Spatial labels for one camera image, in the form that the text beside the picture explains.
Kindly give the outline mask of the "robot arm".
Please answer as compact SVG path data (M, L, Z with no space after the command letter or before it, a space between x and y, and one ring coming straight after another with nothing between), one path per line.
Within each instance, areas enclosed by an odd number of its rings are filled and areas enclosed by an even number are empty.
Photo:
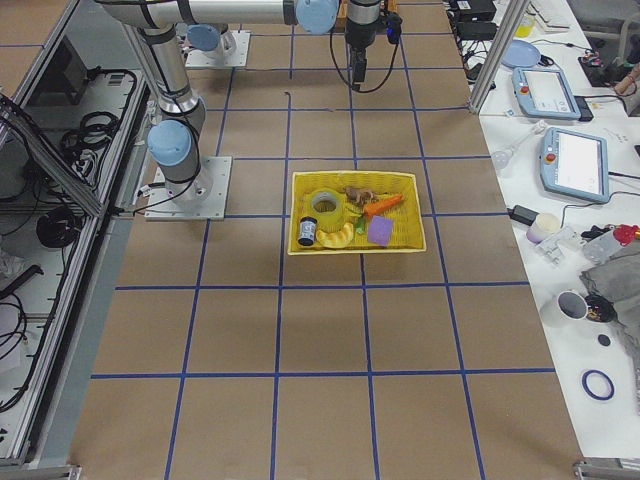
M295 15L299 25L314 35L325 33L333 35L340 1L298 1ZM350 90L369 94L382 88L388 81L396 59L392 54L389 67L384 78L373 88L364 90L367 72L367 48L370 47L380 32L384 32L389 44L397 47L402 35L402 18L389 9L387 1L349 1L346 7L344 38L348 46L349 77L341 75L342 82ZM226 25L193 24L187 27L186 41L189 47L210 57L230 53L235 49L235 39Z
M148 82L156 88L162 120L147 137L171 203L195 208L211 194L214 180L199 153L206 113L193 90L177 40L176 25L299 22L295 1L102 1L129 36Z

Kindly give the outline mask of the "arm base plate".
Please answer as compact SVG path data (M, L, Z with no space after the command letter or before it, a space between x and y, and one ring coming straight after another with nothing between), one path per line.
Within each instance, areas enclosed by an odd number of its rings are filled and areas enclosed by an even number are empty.
M247 64L251 32L227 30L211 25L193 25L186 34L189 70L244 68Z
M177 184L151 190L149 202L152 206L143 211L148 220L222 221L225 218L232 158L203 156L200 163L199 175L192 184L187 183L189 188L177 199L171 200L181 192Z

